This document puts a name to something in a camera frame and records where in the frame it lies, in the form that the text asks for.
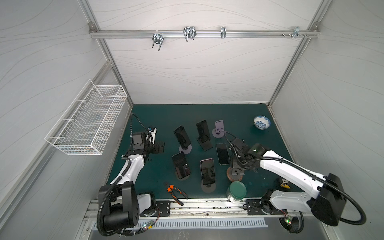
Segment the brown round phone stand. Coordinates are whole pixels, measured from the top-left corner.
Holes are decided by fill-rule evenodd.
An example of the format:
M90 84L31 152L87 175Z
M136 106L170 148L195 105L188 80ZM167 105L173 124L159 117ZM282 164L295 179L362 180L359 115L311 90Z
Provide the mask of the brown round phone stand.
M227 168L227 177L231 182L241 181L243 179L242 171L239 169L234 169L232 167Z

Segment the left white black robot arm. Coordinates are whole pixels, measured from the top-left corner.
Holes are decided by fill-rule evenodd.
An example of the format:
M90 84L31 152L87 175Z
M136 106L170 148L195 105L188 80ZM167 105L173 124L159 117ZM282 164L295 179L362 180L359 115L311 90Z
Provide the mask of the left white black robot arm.
M152 216L158 208L152 192L137 194L135 182L150 154L164 152L165 144L155 142L157 129L131 134L132 142L122 155L125 161L117 177L98 192L97 228L104 237L124 234L127 228L135 227L141 214Z

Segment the blue edged smartphone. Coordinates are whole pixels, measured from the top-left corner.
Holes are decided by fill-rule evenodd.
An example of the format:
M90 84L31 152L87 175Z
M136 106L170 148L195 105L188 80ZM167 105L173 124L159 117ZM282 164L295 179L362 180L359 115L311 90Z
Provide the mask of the blue edged smartphone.
M219 164L229 165L230 157L229 157L227 145L225 143L216 144L216 151L217 151Z

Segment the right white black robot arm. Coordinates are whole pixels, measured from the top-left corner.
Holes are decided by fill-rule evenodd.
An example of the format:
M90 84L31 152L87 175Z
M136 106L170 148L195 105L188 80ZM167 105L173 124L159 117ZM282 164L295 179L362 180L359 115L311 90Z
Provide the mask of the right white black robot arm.
M339 222L361 226L367 221L363 208L345 193L340 178L307 170L278 155L261 144L252 147L244 140L229 141L233 153L228 178L235 180L245 171L267 170L278 175L281 186L269 189L258 203L250 208L271 215L288 210L311 213L322 223L337 226Z

